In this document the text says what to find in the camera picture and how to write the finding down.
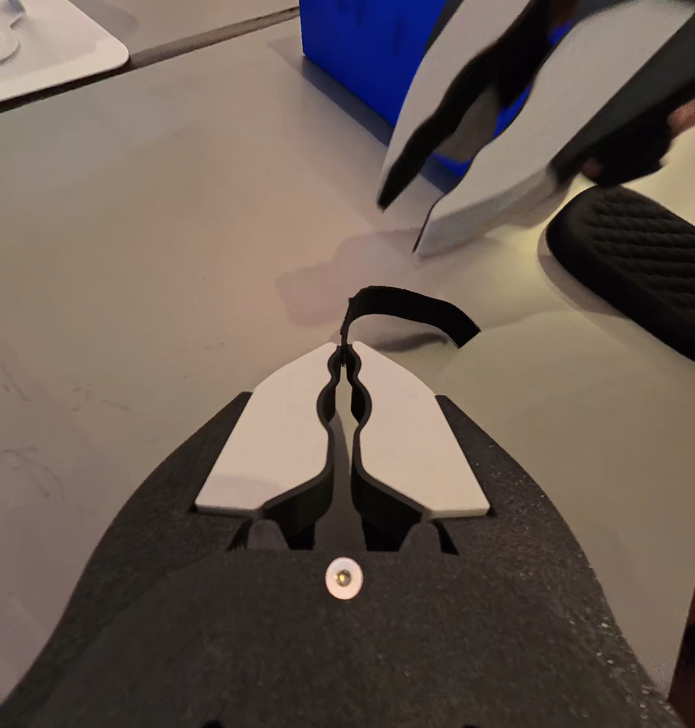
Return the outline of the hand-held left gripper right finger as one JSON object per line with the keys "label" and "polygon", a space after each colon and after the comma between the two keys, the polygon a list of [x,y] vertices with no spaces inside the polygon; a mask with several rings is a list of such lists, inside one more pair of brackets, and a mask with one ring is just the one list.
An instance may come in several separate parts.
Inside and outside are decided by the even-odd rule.
{"label": "hand-held left gripper right finger", "polygon": [[484,517],[490,504],[439,399],[367,344],[345,349],[351,384],[351,498],[368,551],[398,551],[421,523]]}

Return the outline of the blue plastic bin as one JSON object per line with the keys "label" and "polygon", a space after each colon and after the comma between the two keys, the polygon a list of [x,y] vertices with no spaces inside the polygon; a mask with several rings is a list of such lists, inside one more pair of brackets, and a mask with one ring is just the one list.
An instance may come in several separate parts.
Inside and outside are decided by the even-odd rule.
{"label": "blue plastic bin", "polygon": [[[394,129],[444,3],[300,2],[303,52],[309,61],[366,103]],[[521,96],[499,113],[490,141],[514,118],[509,111],[519,112],[519,103],[527,99],[540,67],[555,43],[571,27],[578,4],[535,2],[535,75]],[[457,177],[466,174],[473,160],[459,165],[438,153],[431,157]]]}

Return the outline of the person's right hand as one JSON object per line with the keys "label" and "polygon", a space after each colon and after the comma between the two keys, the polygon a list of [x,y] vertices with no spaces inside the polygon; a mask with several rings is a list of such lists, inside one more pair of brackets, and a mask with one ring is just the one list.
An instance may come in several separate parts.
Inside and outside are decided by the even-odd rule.
{"label": "person's right hand", "polygon": [[695,127],[695,97],[674,110],[667,119],[670,138],[673,140],[683,132]]}

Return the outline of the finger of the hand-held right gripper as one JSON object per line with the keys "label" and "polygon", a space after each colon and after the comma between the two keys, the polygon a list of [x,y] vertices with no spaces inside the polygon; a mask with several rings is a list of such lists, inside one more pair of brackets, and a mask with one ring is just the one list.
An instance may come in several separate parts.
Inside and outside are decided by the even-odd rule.
{"label": "finger of the hand-held right gripper", "polygon": [[445,2],[390,139],[377,190],[389,207],[434,154],[464,165],[535,75],[535,2]]}
{"label": "finger of the hand-held right gripper", "polygon": [[515,120],[431,208],[415,253],[443,254],[556,195],[568,180],[556,179],[553,158],[694,12],[695,2],[603,2],[582,12]]}

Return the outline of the black hook-and-loop tie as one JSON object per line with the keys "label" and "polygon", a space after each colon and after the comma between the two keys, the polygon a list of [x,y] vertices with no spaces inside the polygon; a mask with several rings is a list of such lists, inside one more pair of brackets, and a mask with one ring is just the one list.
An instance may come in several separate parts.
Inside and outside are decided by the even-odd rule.
{"label": "black hook-and-loop tie", "polygon": [[390,286],[369,286],[350,297],[340,329],[340,353],[347,354],[350,326],[368,315],[387,315],[439,329],[462,348],[481,332],[468,314],[443,299]]}

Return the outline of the black quilted elbow pad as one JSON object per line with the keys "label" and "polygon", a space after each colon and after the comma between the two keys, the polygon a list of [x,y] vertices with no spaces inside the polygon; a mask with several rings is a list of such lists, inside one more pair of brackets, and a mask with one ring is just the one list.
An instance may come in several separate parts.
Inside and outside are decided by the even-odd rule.
{"label": "black quilted elbow pad", "polygon": [[546,244],[594,295],[695,362],[695,226],[627,187],[592,187],[552,219]]}

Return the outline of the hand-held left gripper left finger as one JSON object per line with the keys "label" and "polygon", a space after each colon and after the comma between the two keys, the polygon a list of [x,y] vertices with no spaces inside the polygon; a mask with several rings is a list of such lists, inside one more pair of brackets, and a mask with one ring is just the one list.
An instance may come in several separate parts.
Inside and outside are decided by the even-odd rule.
{"label": "hand-held left gripper left finger", "polygon": [[203,515],[272,522],[288,548],[313,551],[334,496],[341,348],[327,343],[275,370],[248,394],[198,492]]}

